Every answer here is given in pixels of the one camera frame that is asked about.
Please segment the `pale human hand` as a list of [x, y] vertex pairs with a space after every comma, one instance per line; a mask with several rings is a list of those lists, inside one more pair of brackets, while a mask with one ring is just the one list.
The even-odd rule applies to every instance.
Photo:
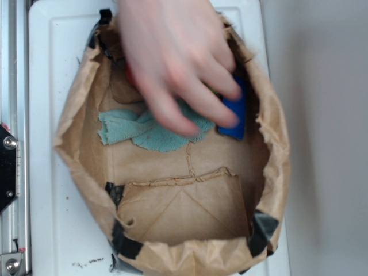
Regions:
[[221, 127], [237, 124], [220, 97], [236, 100], [236, 64], [223, 23], [209, 1], [120, 1], [122, 47], [136, 85], [156, 121], [182, 136], [197, 126], [177, 105], [187, 102]]

